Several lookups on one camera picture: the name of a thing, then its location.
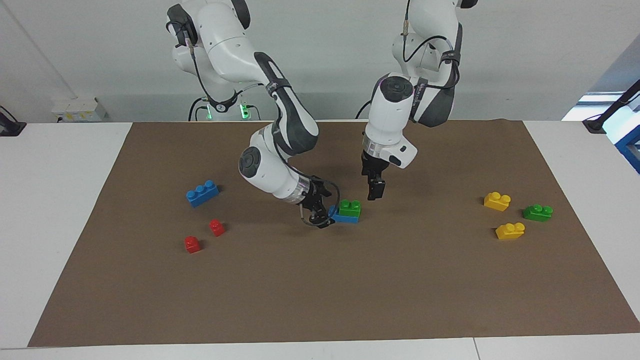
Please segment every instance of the yellow lego brick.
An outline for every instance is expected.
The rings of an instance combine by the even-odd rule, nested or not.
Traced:
[[[499,192],[492,192],[484,197],[484,205],[498,211],[505,211],[509,207],[511,197],[509,195],[500,195]]]
[[[495,230],[495,234],[500,240],[517,239],[524,235],[524,224],[517,222],[515,224],[507,223],[500,225]]]

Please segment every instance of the red lego brick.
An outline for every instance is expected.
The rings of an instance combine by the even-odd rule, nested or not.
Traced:
[[[200,243],[198,243],[198,238],[196,238],[195,236],[187,236],[184,239],[184,247],[187,248],[187,251],[190,254],[200,251]]]
[[[211,220],[209,227],[215,236],[220,236],[225,232],[225,227],[216,219]]]

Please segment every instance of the green lego brick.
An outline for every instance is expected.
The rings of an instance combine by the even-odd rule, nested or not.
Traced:
[[[551,218],[554,210],[551,206],[531,205],[522,211],[522,217],[527,220],[545,222]]]
[[[340,201],[340,209],[338,209],[338,214],[345,217],[360,217],[360,201],[348,201],[342,200]]]

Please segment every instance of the blue frame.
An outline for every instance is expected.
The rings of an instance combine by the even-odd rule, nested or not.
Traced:
[[[640,126],[636,126],[629,134],[620,139],[620,141],[616,143],[616,148],[618,148],[620,154],[624,155],[637,173],[640,174],[640,151],[638,151],[636,145],[638,141],[640,141]]]

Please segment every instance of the green led light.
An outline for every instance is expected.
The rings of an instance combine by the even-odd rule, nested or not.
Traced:
[[[240,104],[240,114],[242,115],[243,120],[251,118],[251,112],[249,112],[249,109],[245,104]]]

